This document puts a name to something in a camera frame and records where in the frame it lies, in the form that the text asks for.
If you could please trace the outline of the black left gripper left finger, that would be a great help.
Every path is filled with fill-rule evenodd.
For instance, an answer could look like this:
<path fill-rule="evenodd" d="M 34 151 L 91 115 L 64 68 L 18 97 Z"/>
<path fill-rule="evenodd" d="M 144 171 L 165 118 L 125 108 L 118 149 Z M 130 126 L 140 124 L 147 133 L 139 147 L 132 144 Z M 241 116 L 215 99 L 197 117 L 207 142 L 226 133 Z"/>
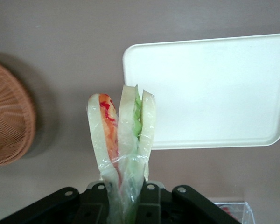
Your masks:
<path fill-rule="evenodd" d="M 106 224 L 109 215 L 107 189 L 103 182 L 90 183 L 80 195 L 79 224 Z"/>

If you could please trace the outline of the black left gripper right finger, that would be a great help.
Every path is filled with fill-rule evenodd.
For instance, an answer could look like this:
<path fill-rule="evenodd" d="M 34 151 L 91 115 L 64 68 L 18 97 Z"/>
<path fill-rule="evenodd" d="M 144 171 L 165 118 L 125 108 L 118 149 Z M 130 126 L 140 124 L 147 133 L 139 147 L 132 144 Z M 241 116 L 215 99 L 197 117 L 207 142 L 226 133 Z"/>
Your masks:
<path fill-rule="evenodd" d="M 161 190 L 165 189 L 159 181 L 144 182 L 136 211 L 137 224 L 161 223 Z"/>

